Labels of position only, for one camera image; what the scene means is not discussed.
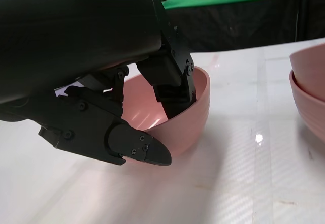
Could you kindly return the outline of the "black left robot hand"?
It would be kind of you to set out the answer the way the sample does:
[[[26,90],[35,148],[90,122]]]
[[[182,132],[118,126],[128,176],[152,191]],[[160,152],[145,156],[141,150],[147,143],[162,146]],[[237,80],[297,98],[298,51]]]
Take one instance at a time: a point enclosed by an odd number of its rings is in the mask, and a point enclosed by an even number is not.
[[[1,0],[1,120],[36,122],[57,149],[171,164],[162,142],[122,119],[132,63],[167,118],[195,103],[193,60],[160,0]]]

